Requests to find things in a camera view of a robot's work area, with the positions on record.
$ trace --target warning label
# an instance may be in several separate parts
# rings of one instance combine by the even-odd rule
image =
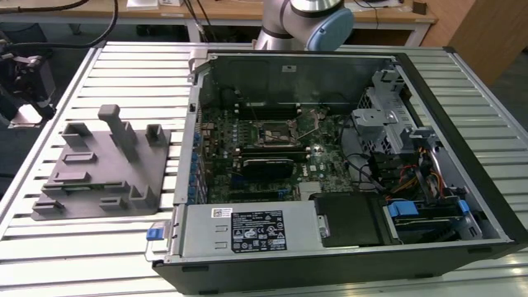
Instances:
[[[233,252],[286,250],[286,232],[281,210],[230,214]]]

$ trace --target aluminum extrusion table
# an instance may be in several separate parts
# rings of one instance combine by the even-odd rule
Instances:
[[[180,296],[145,261],[145,232],[168,220],[186,112],[189,52],[249,49],[242,44],[122,43],[92,48],[0,202],[1,296]],[[461,135],[528,226],[528,134],[457,54],[441,48],[346,46],[341,51],[408,53]],[[32,205],[53,169],[66,123],[108,129],[101,104],[117,104],[134,129],[160,123],[172,131],[160,212],[149,216],[36,222]],[[425,115],[416,105],[426,122]],[[162,252],[164,246],[153,247]],[[528,296],[528,253],[484,260],[421,280],[393,280],[244,293],[241,296]]]

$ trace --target black cable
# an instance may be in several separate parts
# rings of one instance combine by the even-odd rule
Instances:
[[[217,38],[216,38],[213,26],[212,26],[212,24],[210,24],[209,17],[206,16],[205,9],[204,9],[204,7],[202,7],[202,5],[201,5],[200,0],[196,0],[196,2],[197,2],[197,4],[198,4],[198,6],[200,6],[201,12],[204,13],[206,25],[209,25],[210,35],[213,36],[213,41],[217,42]]]
[[[380,18],[377,17],[377,9],[378,9],[378,8],[388,8],[388,6],[386,6],[386,5],[385,5],[385,6],[372,6],[370,3],[368,3],[368,2],[365,2],[368,6],[362,6],[362,5],[357,2],[357,0],[353,0],[353,1],[354,1],[354,3],[357,4],[358,7],[362,7],[362,8],[372,8],[372,9],[373,9],[373,14],[376,15],[376,30],[377,30],[377,29],[380,28]]]
[[[194,21],[194,25],[196,25],[196,27],[197,27],[197,30],[198,30],[198,32],[200,32],[200,35],[201,35],[201,38],[202,38],[204,42],[209,43],[209,39],[206,38],[204,28],[202,28],[202,26],[201,26],[201,23],[200,23],[200,21],[198,21],[198,18],[196,17],[194,8],[192,7],[192,3],[190,3],[189,0],[182,0],[182,3],[184,3],[184,5],[185,5],[185,7],[186,7],[186,10],[188,10],[189,13],[190,13],[192,19],[193,19],[193,21]]]
[[[76,8],[85,4],[89,0],[80,0],[74,3],[62,6],[49,6],[49,7],[4,7],[0,8],[0,14],[21,14],[24,12],[52,12],[52,11],[65,11],[68,9]]]
[[[14,43],[12,45],[6,45],[4,47],[4,50],[8,51],[18,48],[69,48],[69,49],[80,50],[84,48],[90,48],[96,46],[108,37],[109,33],[112,32],[116,26],[117,17],[118,17],[118,1],[113,0],[112,21],[109,22],[106,30],[92,42],[85,43],[84,45],[69,45],[68,43],[46,43],[46,42]]]

